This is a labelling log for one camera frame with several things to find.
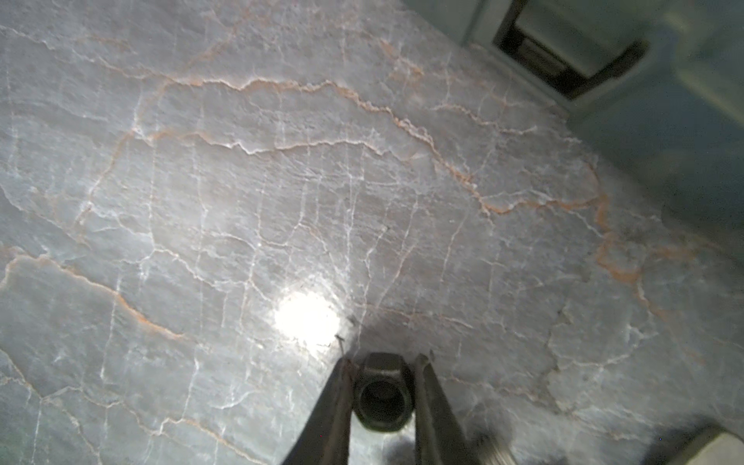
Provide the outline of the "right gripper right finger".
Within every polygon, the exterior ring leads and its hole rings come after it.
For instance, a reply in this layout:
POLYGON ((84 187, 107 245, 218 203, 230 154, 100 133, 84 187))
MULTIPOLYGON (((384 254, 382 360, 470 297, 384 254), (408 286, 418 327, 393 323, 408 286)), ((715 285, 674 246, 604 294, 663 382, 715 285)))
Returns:
POLYGON ((438 381, 430 359, 414 361, 416 463, 476 464, 462 429, 438 381))

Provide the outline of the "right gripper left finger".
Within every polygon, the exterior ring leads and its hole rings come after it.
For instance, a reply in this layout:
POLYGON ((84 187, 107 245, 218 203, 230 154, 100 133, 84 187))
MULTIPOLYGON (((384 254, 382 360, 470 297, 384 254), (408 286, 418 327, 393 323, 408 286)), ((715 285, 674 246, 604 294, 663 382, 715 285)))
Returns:
POLYGON ((348 464, 356 371, 348 358, 335 364, 284 465, 348 464))

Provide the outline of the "black hex nut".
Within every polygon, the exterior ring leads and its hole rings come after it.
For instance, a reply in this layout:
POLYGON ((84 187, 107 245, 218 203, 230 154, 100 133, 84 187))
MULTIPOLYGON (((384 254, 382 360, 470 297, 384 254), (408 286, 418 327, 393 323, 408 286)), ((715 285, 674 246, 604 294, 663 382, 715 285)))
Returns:
POLYGON ((415 409, 414 376, 397 354, 368 354, 358 370, 354 394, 358 420, 376 432, 401 430, 415 409))

